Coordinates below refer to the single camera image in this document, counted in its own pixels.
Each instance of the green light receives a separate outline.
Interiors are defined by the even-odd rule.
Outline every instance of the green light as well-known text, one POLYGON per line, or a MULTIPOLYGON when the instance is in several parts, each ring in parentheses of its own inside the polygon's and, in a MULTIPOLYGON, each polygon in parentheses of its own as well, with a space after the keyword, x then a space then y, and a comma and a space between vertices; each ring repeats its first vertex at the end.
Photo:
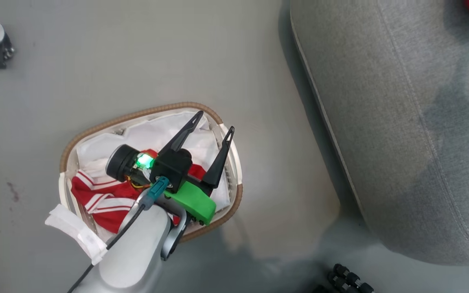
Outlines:
POLYGON ((142 156, 138 157, 136 164, 138 166, 151 167, 152 161, 152 157, 148 156, 147 154, 142 154, 142 156))

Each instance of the gray fabric upholstery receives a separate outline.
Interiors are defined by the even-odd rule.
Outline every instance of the gray fabric upholstery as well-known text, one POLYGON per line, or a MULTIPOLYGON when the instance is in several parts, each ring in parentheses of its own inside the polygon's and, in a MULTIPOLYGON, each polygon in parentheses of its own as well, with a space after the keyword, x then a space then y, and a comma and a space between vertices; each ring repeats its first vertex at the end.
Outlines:
POLYGON ((369 228, 469 263, 469 14, 461 0, 292 0, 298 48, 369 228))

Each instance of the oval basket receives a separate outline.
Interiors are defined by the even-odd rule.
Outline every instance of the oval basket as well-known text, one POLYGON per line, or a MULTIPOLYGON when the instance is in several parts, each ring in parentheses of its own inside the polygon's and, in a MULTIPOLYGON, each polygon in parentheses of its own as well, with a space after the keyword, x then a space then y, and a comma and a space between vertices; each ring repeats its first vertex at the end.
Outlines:
MULTIPOLYGON (((99 124, 95 127, 89 128, 88 130, 77 135, 74 139, 72 139, 72 141, 70 141, 70 143, 65 148, 63 155, 61 156, 59 175, 59 198, 61 204, 80 217, 86 223, 86 225, 88 225, 88 227, 98 235, 93 217, 89 215, 84 207, 76 201, 75 197, 70 191, 71 180, 79 169, 77 146, 80 145, 80 143, 83 143, 84 141, 102 133, 120 132, 121 130, 124 130, 124 128, 141 122, 142 120, 154 119, 164 115, 175 114, 184 111, 199 110, 204 111, 204 117, 209 121, 210 128, 216 137, 217 144, 220 146, 220 143, 228 131, 224 126, 222 119, 220 119, 220 116, 209 107, 193 102, 184 102, 149 108, 129 115, 124 115, 108 122, 99 124)), ((224 172, 227 178, 229 189, 229 206, 216 212, 209 226, 201 226, 198 223, 191 223, 181 239, 182 242, 188 241, 217 228, 229 220, 229 218, 231 218, 238 209, 240 201, 242 200, 243 191, 242 168, 240 166, 240 158, 238 157, 238 152, 234 140, 231 143, 229 156, 224 166, 224 172)))

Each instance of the brown woven rim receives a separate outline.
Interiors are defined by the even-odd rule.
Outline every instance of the brown woven rim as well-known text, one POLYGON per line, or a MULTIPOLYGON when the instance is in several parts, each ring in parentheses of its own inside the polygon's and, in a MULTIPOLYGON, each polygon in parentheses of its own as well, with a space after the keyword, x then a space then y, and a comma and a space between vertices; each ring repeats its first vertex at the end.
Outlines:
MULTIPOLYGON (((205 113, 207 113, 207 115, 211 116, 217 124, 222 124, 223 123, 222 119, 220 119, 220 116, 218 114, 216 114, 211 108, 209 108, 205 105, 199 104, 199 103, 195 103, 195 102, 182 102, 182 103, 176 103, 176 104, 169 104, 169 105, 166 105, 166 106, 149 108, 149 109, 146 109, 146 110, 142 110, 142 111, 138 111, 138 112, 131 113, 131 114, 128 114, 128 115, 124 115, 124 116, 121 116, 119 118, 116 118, 116 119, 110 120, 108 122, 101 123, 101 124, 99 124, 97 126, 94 126, 92 128, 89 128, 89 129, 83 131, 82 133, 78 134, 76 137, 74 137, 74 139, 72 139, 72 141, 70 141, 70 143, 68 143, 68 145, 66 146, 66 148, 63 152, 63 155, 61 156, 61 165, 60 165, 61 173, 66 171, 66 167, 67 167, 67 164, 68 164, 68 156, 69 156, 71 150, 73 149, 73 147, 79 141, 81 141, 81 139, 84 139, 85 137, 87 137, 87 136, 89 136, 89 135, 91 135, 95 132, 106 129, 106 128, 108 128, 110 126, 113 126, 115 124, 123 123, 123 122, 126 122, 128 120, 139 118, 139 117, 142 117, 142 116, 145 116, 145 115, 150 115, 150 114, 153 114, 153 113, 169 111, 169 110, 174 110, 174 109, 181 109, 181 108, 195 108, 195 109, 203 110, 205 113)), ((227 214, 225 214, 220 219, 214 221, 209 226, 203 226, 202 228, 200 228, 199 230, 197 230, 195 232, 184 235, 181 239, 181 242, 186 242, 186 241, 189 241, 193 238, 196 238, 196 237, 199 237, 203 234, 206 234, 207 232, 210 232, 211 230, 217 228, 218 226, 222 225, 227 220, 229 220, 229 218, 231 218, 235 214, 236 210, 238 209, 238 206, 240 206, 240 202, 242 201, 242 191, 243 191, 243 186, 242 186, 242 184, 240 184, 240 185, 237 186, 236 197, 234 198, 233 205, 231 206, 231 208, 229 209, 227 214)))

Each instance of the green plastic part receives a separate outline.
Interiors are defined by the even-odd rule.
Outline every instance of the green plastic part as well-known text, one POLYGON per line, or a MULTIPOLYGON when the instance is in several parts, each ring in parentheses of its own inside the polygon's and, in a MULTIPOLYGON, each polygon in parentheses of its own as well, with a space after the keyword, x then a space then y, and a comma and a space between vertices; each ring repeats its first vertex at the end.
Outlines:
POLYGON ((173 198, 188 213, 197 218, 197 221, 203 221, 205 225, 209 225, 215 215, 216 203, 199 187, 187 181, 182 184, 177 193, 165 190, 164 195, 173 198))

